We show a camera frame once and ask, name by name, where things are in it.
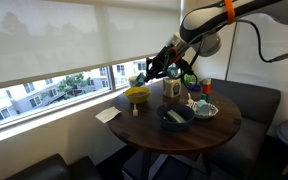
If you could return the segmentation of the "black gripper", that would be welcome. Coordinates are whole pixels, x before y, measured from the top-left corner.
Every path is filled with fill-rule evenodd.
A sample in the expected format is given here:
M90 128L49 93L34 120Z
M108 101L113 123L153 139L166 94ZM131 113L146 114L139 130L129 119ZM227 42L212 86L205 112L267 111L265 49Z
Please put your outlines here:
M165 46L154 57L146 59L146 76L144 82L148 82L152 79L159 79L166 76L166 68L173 63L174 59L178 55L178 50L174 47Z

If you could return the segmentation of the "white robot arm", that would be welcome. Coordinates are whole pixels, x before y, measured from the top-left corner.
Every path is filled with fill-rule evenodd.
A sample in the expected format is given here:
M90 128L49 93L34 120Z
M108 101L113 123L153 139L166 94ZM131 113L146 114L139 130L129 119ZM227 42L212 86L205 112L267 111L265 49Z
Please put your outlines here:
M172 79L192 75L192 65L198 56L211 56L221 47L218 31L243 17L263 13L278 23L288 25L288 0L211 0L197 3L182 19L175 33L162 50L146 60L144 81L168 76ZM288 53L265 59L261 52L261 37L257 26L250 21L257 34L258 54L262 61L273 63L288 58Z

